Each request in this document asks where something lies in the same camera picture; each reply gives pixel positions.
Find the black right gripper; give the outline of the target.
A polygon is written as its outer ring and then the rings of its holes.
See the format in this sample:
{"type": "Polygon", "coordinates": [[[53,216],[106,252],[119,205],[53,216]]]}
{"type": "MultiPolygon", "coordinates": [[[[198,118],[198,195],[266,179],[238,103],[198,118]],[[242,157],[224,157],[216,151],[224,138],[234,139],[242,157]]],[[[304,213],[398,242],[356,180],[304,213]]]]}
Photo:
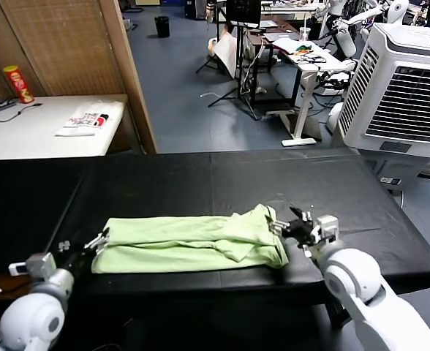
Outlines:
{"type": "Polygon", "coordinates": [[[282,234],[284,231],[285,238],[294,238],[299,246],[312,246],[315,244],[315,238],[312,235],[313,219],[310,211],[304,211],[298,207],[290,206],[290,210],[301,221],[284,222],[282,220],[273,220],[272,217],[265,215],[269,230],[274,234],[282,234]]]}

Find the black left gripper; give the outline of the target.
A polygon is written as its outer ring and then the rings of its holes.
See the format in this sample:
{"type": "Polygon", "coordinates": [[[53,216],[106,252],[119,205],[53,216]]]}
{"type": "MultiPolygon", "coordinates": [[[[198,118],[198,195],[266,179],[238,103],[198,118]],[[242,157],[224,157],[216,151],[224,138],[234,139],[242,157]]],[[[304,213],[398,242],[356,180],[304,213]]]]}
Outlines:
{"type": "Polygon", "coordinates": [[[71,273],[83,273],[90,269],[95,255],[100,255],[106,249],[108,242],[108,228],[98,233],[87,244],[61,241],[56,255],[57,266],[71,273]]]}

